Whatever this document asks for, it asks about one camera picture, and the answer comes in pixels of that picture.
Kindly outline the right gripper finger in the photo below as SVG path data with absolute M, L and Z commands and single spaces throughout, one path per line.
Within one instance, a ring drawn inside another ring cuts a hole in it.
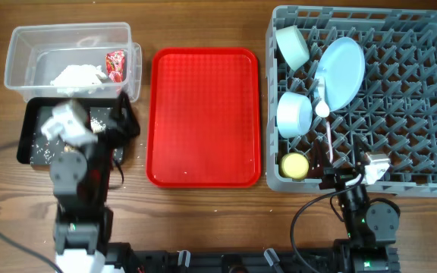
M 322 169 L 325 166 L 325 152 L 319 140 L 314 140 L 313 143 L 313 161 L 315 169 Z
M 361 152 L 364 150 L 365 145 L 362 139 L 358 135 L 353 135 L 353 141 L 354 141 L 355 166 L 357 167 L 362 164 Z

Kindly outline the white plastic fork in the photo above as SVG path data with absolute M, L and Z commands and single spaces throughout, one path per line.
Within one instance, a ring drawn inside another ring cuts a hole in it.
M 334 153 L 333 153 L 333 146 L 332 146 L 332 129 L 331 124 L 329 121 L 326 121 L 326 135 L 328 140 L 328 148 L 329 148 L 329 162 L 333 163 L 334 159 Z

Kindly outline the yellow plastic cup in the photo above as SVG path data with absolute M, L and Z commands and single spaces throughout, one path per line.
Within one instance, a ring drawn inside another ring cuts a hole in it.
M 310 169 L 309 162 L 304 155 L 291 152 L 284 155 L 280 162 L 280 171 L 284 177 L 303 180 Z

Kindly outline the white plastic spoon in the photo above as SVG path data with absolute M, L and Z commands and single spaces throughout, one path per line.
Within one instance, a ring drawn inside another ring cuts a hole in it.
M 317 92 L 319 101 L 315 107 L 315 113 L 321 118 L 327 118 L 330 114 L 330 109 L 325 101 L 325 79 L 323 77 L 318 78 Z

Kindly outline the white napkin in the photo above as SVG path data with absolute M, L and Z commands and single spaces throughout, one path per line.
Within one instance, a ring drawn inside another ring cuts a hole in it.
M 99 85 L 108 79 L 102 71 L 102 66 L 91 64 L 68 65 L 54 80 L 51 86 L 57 87 L 58 93 L 72 96 L 75 93 L 84 92 L 85 86 Z

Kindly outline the small light blue bowl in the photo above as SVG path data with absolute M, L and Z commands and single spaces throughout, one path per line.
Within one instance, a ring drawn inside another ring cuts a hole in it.
M 293 92 L 286 92 L 281 96 L 277 107 L 277 127 L 283 138 L 307 134 L 312 119 L 312 104 L 306 96 Z

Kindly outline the red snack wrapper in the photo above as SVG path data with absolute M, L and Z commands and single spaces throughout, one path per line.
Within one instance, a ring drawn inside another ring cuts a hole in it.
M 105 57 L 106 70 L 108 77 L 114 83 L 120 83 L 124 78 L 124 50 L 110 52 Z

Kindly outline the large light blue plate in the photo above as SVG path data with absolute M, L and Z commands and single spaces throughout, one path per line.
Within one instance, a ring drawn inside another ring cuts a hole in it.
M 325 87 L 325 103 L 330 111 L 345 108 L 357 95 L 366 71 L 366 60 L 360 45 L 349 37 L 336 39 L 322 54 L 314 80 Z

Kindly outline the green bowl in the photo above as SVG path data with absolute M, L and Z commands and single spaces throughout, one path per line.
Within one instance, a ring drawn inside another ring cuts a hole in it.
M 277 30 L 275 38 L 278 48 L 291 70 L 297 71 L 310 59 L 306 40 L 296 26 Z

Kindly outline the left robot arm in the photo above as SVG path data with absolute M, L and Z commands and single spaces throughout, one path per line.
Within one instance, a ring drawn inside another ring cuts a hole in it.
M 59 138 L 71 150 L 50 164 L 53 194 L 58 201 L 54 234 L 56 272 L 142 272 L 142 262 L 129 243 L 111 243 L 113 211 L 105 204 L 115 149 L 140 134 L 126 93 L 109 113 L 114 123 L 97 133 L 89 112 L 76 100 L 56 105 L 41 133 Z

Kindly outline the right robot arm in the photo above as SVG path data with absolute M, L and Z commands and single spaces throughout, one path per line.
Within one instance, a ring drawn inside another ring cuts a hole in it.
M 372 151 L 354 137 L 355 163 L 350 168 L 335 168 L 322 144 L 313 144 L 311 178 L 319 178 L 321 190 L 333 189 L 338 197 L 347 239 L 335 240 L 329 270 L 333 272 L 398 272 L 398 256 L 390 246 L 396 242 L 401 210 L 389 199 L 372 199 L 367 187 L 381 179 L 390 167 L 383 152 Z

